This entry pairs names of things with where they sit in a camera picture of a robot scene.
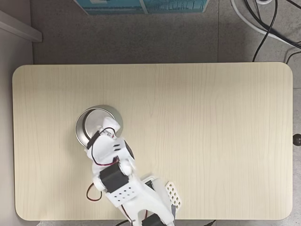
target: black wire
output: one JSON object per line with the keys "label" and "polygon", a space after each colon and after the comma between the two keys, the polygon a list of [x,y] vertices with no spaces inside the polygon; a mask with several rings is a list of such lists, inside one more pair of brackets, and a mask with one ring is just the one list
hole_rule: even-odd
{"label": "black wire", "polygon": [[256,50],[256,52],[255,52],[255,54],[254,54],[253,62],[255,62],[256,56],[257,56],[257,54],[258,54],[260,48],[262,47],[264,41],[267,39],[267,37],[268,37],[268,35],[269,35],[269,33],[270,33],[271,29],[272,29],[272,26],[273,26],[273,24],[274,24],[274,22],[275,22],[275,19],[276,19],[277,10],[278,10],[278,0],[275,0],[275,12],[274,12],[274,16],[273,16],[272,22],[271,22],[271,24],[270,24],[270,26],[269,26],[269,29],[268,29],[267,33],[266,33],[265,36],[263,37],[263,39],[262,39],[260,45],[258,46],[258,48],[257,48],[257,50]]}
{"label": "black wire", "polygon": [[[267,24],[265,24],[262,20],[260,20],[256,14],[253,12],[253,10],[251,9],[249,2],[247,0],[244,0],[246,7],[248,9],[248,11],[251,13],[252,17],[266,30],[269,29],[269,26]],[[288,39],[287,37],[283,36],[282,34],[280,34],[278,31],[276,31],[275,29],[271,29],[270,31],[271,34],[276,35],[277,37],[279,37],[280,39],[282,39],[283,41],[287,42],[288,44],[296,47],[296,48],[300,48],[301,49],[301,45]]]}
{"label": "black wire", "polygon": [[[99,132],[99,134],[102,134],[102,132],[104,132],[106,129],[111,129],[111,130],[113,130],[113,131],[114,131],[114,135],[116,135],[115,129],[113,129],[112,127],[104,128],[101,132]],[[95,160],[95,158],[94,158],[94,156],[93,156],[93,146],[94,146],[94,144],[92,144],[92,149],[91,149],[91,156],[92,156],[92,159],[93,159],[93,161],[94,161],[94,163],[95,163],[96,165],[100,165],[98,162],[96,162],[96,160]]]}
{"label": "black wire", "polygon": [[258,3],[257,3],[256,0],[253,0],[253,1],[254,1],[254,3],[255,3],[255,7],[256,7],[256,11],[257,11],[258,17],[259,17],[259,19],[261,20],[261,16],[260,16],[260,12],[259,12]]}
{"label": "black wire", "polygon": [[300,51],[300,52],[296,52],[296,53],[292,53],[292,54],[288,57],[288,59],[287,59],[287,61],[286,61],[286,64],[288,64],[288,62],[290,61],[290,59],[291,59],[292,56],[297,55],[297,54],[300,54],[300,53],[301,53],[301,51]]}
{"label": "black wire", "polygon": [[206,224],[206,225],[204,225],[204,226],[211,226],[211,225],[213,225],[213,223],[214,223],[215,221],[216,221],[216,220],[211,221],[211,222],[209,222],[208,224]]}
{"label": "black wire", "polygon": [[296,6],[298,9],[301,9],[301,6],[299,6],[297,3],[291,1],[291,0],[286,0],[287,2],[291,3],[292,5]]}
{"label": "black wire", "polygon": [[128,221],[128,220],[121,221],[121,222],[119,222],[118,224],[116,224],[115,226],[120,226],[120,225],[122,225],[122,224],[124,224],[124,223],[126,223],[126,222],[129,222],[129,221]]}

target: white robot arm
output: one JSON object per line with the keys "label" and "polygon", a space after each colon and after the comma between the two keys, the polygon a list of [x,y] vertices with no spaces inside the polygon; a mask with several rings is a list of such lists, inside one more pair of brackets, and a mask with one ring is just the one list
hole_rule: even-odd
{"label": "white robot arm", "polygon": [[135,173],[133,153],[124,139],[116,137],[120,129],[112,118],[89,141],[86,152],[93,160],[95,187],[105,193],[132,226],[174,226],[175,206],[163,183],[149,177],[141,181]]}

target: light wood surface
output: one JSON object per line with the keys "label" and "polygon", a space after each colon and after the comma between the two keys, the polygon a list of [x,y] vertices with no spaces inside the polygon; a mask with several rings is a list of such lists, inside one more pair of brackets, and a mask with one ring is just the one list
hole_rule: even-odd
{"label": "light wood surface", "polygon": [[282,219],[292,209],[293,76],[283,63],[28,65],[13,77],[16,211],[27,220],[121,219],[86,199],[75,136],[111,105],[138,172],[173,181],[178,219]]}

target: gray floor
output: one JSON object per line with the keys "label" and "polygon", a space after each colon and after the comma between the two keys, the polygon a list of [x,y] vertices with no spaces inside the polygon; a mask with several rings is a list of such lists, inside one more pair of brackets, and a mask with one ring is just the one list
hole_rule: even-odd
{"label": "gray floor", "polygon": [[[279,1],[275,27],[301,40],[301,11]],[[248,15],[242,0],[239,10]],[[31,0],[32,26],[43,33],[35,43],[35,64],[140,64],[248,62],[263,36],[247,27],[230,0],[210,0],[203,14],[87,16],[72,0]],[[274,4],[260,6],[269,24]],[[257,61],[284,61],[296,50],[268,38]],[[289,63],[293,71],[293,132],[301,133],[301,54]],[[209,220],[179,220],[178,226],[202,226]],[[117,221],[44,221],[41,226],[113,226]],[[293,148],[293,211],[280,221],[218,220],[214,226],[301,225],[301,148]]]}

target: cable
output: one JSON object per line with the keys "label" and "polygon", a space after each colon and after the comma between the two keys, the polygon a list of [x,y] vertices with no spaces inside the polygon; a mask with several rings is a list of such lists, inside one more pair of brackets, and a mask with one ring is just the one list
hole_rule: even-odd
{"label": "cable", "polygon": [[102,192],[100,192],[100,198],[98,198],[98,199],[91,199],[91,198],[89,198],[89,196],[88,196],[89,191],[90,191],[90,189],[92,188],[93,185],[94,185],[94,184],[92,183],[92,184],[89,186],[89,188],[88,188],[88,190],[87,190],[86,196],[87,196],[87,199],[88,199],[89,201],[91,201],[91,202],[98,202],[98,201],[101,200],[101,198],[103,197],[103,193],[102,193]]}
{"label": "cable", "polygon": [[258,54],[260,48],[262,47],[264,41],[267,39],[267,37],[268,37],[268,35],[269,35],[269,33],[270,33],[271,29],[272,29],[272,26],[273,26],[273,24],[274,24],[274,22],[275,22],[275,19],[276,19],[277,10],[278,10],[278,0],[275,0],[275,12],[274,12],[274,16],[273,16],[272,22],[271,22],[271,24],[270,24],[270,26],[269,26],[269,29],[268,29],[267,33],[266,33],[265,36],[263,37],[263,39],[262,39],[260,45],[258,46],[258,48],[257,48],[257,50],[256,50],[256,52],[255,52],[255,54],[254,54],[253,62],[255,62],[256,56],[257,56],[257,54]]}
{"label": "cable", "polygon": [[211,221],[211,222],[209,222],[208,224],[206,224],[206,225],[204,225],[204,226],[211,226],[211,225],[213,225],[213,223],[214,223],[215,221],[216,221],[216,220]]}
{"label": "cable", "polygon": [[[99,134],[102,134],[106,129],[111,129],[111,130],[113,130],[113,131],[114,131],[114,135],[116,135],[115,130],[114,130],[113,128],[111,128],[111,127],[104,128],[101,132],[99,132]],[[113,159],[113,162],[107,163],[107,164],[100,164],[100,163],[96,162],[96,160],[95,160],[95,158],[94,158],[94,156],[93,156],[93,146],[94,146],[94,144],[92,144],[91,156],[92,156],[92,159],[93,159],[94,163],[95,163],[97,166],[111,166],[111,165],[114,165],[115,163],[119,162],[119,158],[118,158],[118,157],[115,157],[115,158]]]}
{"label": "cable", "polygon": [[[253,12],[253,10],[251,9],[249,2],[247,0],[244,0],[247,9],[249,10],[249,12],[251,13],[252,17],[266,30],[269,29],[269,25],[265,24],[262,20],[260,20],[256,14]],[[296,42],[291,41],[290,39],[288,39],[287,37],[283,36],[282,34],[280,34],[278,31],[276,31],[275,29],[271,29],[270,33],[276,35],[277,37],[279,37],[280,39],[286,41],[287,43],[289,43],[292,46],[295,46],[296,48],[301,48],[301,45],[296,44]]]}
{"label": "cable", "polygon": [[126,217],[130,219],[130,221],[131,221],[131,226],[133,226],[133,221],[132,221],[132,219],[128,216],[128,214],[127,214],[126,210],[124,209],[123,205],[121,205],[121,207],[122,207],[122,209],[123,209],[124,214],[126,215]]}
{"label": "cable", "polygon": [[287,2],[291,3],[292,5],[296,6],[298,9],[301,9],[301,6],[299,6],[297,3],[291,1],[291,0],[286,0]]}
{"label": "cable", "polygon": [[286,64],[288,64],[288,62],[290,61],[290,59],[291,59],[292,56],[297,55],[297,54],[300,54],[300,53],[301,53],[301,51],[300,51],[300,52],[296,52],[296,53],[292,53],[292,54],[288,57],[288,59],[287,59],[287,61],[286,61]]}
{"label": "cable", "polygon": [[[255,31],[257,31],[257,32],[259,32],[259,33],[261,33],[261,34],[264,34],[264,35],[265,35],[265,34],[267,33],[266,31],[260,29],[259,27],[255,26],[254,24],[252,24],[250,21],[248,21],[248,20],[240,13],[240,11],[238,10],[238,8],[237,8],[237,6],[236,6],[236,4],[235,4],[235,0],[230,0],[230,2],[231,2],[231,5],[232,5],[232,7],[233,7],[235,13],[238,15],[238,17],[239,17],[245,24],[247,24],[247,25],[248,25],[249,27],[251,27],[253,30],[255,30]],[[274,38],[274,39],[277,39],[278,41],[281,41],[281,42],[283,42],[283,43],[285,43],[285,44],[288,44],[288,45],[290,45],[290,46],[293,46],[293,45],[291,45],[290,43],[284,41],[283,39],[279,38],[278,36],[276,36],[276,35],[274,35],[274,34],[269,33],[269,37]]]}
{"label": "cable", "polygon": [[256,7],[256,11],[257,11],[258,17],[259,17],[259,19],[261,19],[260,12],[259,12],[259,7],[258,7],[258,3],[257,3],[256,0],[253,0],[253,1],[254,1],[254,4],[255,4],[255,7]]}

